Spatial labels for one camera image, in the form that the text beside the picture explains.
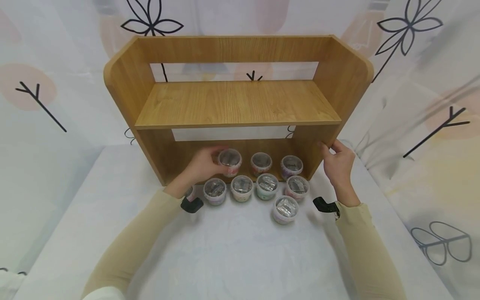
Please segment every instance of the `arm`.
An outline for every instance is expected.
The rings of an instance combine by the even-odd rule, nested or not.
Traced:
[[[400,276],[372,223],[366,204],[360,203],[350,183],[355,154],[341,142],[335,141],[331,154],[320,145],[324,169],[332,183],[340,210],[336,225],[347,249],[352,277],[361,299],[406,299]]]
[[[214,164],[211,157],[222,149],[221,146],[201,149],[171,184],[153,196],[102,255],[85,285],[82,299],[103,287],[115,287],[126,293],[162,229],[180,213],[186,191],[197,182],[227,171],[226,166]]]

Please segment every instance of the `tabletop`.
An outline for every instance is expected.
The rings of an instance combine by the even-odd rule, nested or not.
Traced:
[[[351,180],[408,299],[451,300],[358,158]],[[237,203],[229,195],[220,206],[181,212],[160,234],[127,298],[357,299],[334,216],[312,203],[318,196],[336,200],[322,165],[310,186],[295,221],[284,226],[272,218],[273,201],[256,196]],[[102,253],[158,188],[139,147],[106,147],[14,299],[79,299]],[[195,187],[197,196],[201,190]]]

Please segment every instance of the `beige sleeve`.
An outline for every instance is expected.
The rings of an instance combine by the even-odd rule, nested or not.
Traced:
[[[181,211],[181,201],[158,191],[103,253],[85,285],[82,299],[102,287],[116,287],[125,294],[162,229]]]
[[[336,225],[347,249],[353,280],[361,299],[407,299],[400,276],[372,223],[366,204],[346,207],[336,202]]]

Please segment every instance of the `wooden shelf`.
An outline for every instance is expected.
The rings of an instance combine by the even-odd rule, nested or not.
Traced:
[[[137,129],[335,125],[312,80],[156,83]]]
[[[317,61],[312,80],[157,83],[151,63]],[[240,151],[240,174],[267,152],[271,173],[294,154],[310,180],[372,82],[368,59],[335,36],[135,36],[104,68],[105,85],[163,185],[203,146]],[[296,125],[291,139],[177,142],[174,128]],[[225,182],[231,179],[220,176]]]
[[[230,148],[236,149],[242,155],[242,165],[240,166],[239,175],[249,176],[254,182],[256,177],[252,175],[250,167],[250,158],[257,152],[268,153],[272,158],[272,168],[269,173],[275,175],[279,181],[283,181],[281,176],[280,161],[286,155],[301,156],[295,151],[295,144],[292,139],[264,139],[264,140],[227,140],[227,141],[182,141],[175,142],[171,146],[169,153],[163,155],[169,156],[171,162],[171,171],[168,172],[167,182],[171,182],[179,172],[187,167],[192,156],[201,148],[228,145]],[[223,175],[216,175],[226,183],[230,183],[233,178]]]

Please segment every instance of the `black clip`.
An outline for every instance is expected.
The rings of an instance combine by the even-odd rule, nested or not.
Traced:
[[[204,202],[200,198],[195,198],[192,202],[188,201],[187,197],[183,198],[180,207],[186,211],[187,213],[194,214],[196,213],[202,206]]]
[[[335,213],[336,216],[340,217],[340,211],[335,203],[327,203],[322,197],[317,197],[313,200],[313,204],[322,213]]]

